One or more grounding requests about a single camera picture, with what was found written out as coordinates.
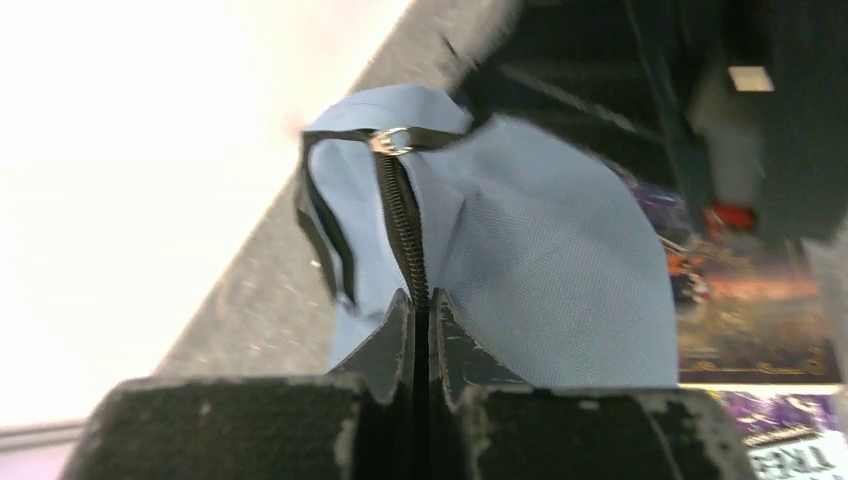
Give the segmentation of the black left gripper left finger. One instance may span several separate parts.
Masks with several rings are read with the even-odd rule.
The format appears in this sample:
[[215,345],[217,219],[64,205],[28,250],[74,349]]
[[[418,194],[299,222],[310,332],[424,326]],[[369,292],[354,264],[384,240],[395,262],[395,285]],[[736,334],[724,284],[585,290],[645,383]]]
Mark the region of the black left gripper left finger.
[[380,326],[331,374],[355,382],[334,445],[342,479],[409,479],[415,466],[415,308],[396,291]]

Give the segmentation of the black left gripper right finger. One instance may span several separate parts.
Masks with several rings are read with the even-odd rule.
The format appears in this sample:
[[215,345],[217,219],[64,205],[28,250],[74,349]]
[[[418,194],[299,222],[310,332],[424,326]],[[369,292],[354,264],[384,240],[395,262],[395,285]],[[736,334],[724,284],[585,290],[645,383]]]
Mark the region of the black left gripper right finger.
[[488,395],[527,385],[461,324],[444,289],[435,289],[429,318],[430,460],[433,479],[481,479],[479,460],[490,447]]

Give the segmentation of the blue grey backpack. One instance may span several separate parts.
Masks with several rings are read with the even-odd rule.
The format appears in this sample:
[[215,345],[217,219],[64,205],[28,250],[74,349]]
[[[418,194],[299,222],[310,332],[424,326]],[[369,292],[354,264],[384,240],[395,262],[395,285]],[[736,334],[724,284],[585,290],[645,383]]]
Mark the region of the blue grey backpack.
[[382,323],[405,285],[368,138],[403,149],[425,273],[461,325],[542,387],[673,387],[675,310],[660,242],[604,163],[523,120],[471,114],[403,84],[346,97],[304,129],[302,186],[336,288],[330,364]]

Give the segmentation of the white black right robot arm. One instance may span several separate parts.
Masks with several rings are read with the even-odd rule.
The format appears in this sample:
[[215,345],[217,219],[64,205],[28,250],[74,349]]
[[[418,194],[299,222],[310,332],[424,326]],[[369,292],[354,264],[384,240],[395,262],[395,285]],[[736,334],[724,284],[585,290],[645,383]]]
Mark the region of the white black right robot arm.
[[458,89],[680,194],[697,232],[847,220],[843,1],[509,1]]

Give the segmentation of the dark orange tale book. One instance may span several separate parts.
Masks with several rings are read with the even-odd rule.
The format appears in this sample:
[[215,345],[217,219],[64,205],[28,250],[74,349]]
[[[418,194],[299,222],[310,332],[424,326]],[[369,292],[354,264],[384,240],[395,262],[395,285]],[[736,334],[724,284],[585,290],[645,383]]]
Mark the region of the dark orange tale book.
[[699,235],[682,197],[616,170],[666,257],[684,383],[839,383],[832,330],[803,246],[764,247],[754,214],[713,205]]

